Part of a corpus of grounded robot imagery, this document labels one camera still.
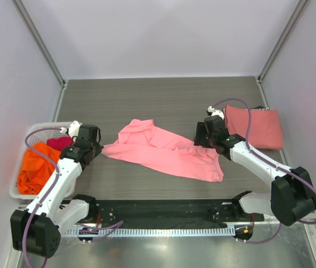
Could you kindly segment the light pink t shirt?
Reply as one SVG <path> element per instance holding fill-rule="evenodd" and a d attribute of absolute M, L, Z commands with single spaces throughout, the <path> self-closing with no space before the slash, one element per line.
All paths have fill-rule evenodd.
<path fill-rule="evenodd" d="M 140 164 L 161 173 L 207 182 L 221 182 L 223 171 L 214 149 L 156 127 L 152 119 L 133 119 L 121 129 L 118 139 L 105 145 L 108 158 Z"/>

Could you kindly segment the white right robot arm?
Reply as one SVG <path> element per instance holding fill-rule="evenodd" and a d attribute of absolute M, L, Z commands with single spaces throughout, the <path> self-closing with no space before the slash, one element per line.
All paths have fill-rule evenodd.
<path fill-rule="evenodd" d="M 257 151 L 245 138 L 230 134 L 224 113 L 212 106 L 207 118 L 198 122 L 194 144 L 214 149 L 217 154 L 247 168 L 269 188 L 268 194 L 245 192 L 231 206 L 232 217 L 243 221 L 252 213 L 274 216 L 285 226 L 300 222 L 316 211 L 316 193 L 309 173 L 302 167 L 291 168 Z"/>

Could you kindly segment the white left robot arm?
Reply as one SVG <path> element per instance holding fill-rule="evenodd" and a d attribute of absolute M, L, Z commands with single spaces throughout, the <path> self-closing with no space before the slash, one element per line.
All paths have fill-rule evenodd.
<path fill-rule="evenodd" d="M 78 121 L 38 124 L 31 128 L 25 145 L 32 149 L 30 138 L 41 131 L 70 137 L 72 145 L 63 149 L 58 161 L 50 160 L 54 171 L 32 202 L 24 210 L 16 209 L 10 217 L 13 248 L 51 258 L 62 235 L 81 220 L 94 222 L 98 216 L 95 197 L 75 195 L 64 207 L 61 203 L 71 193 L 77 178 L 103 150 L 98 126 Z"/>

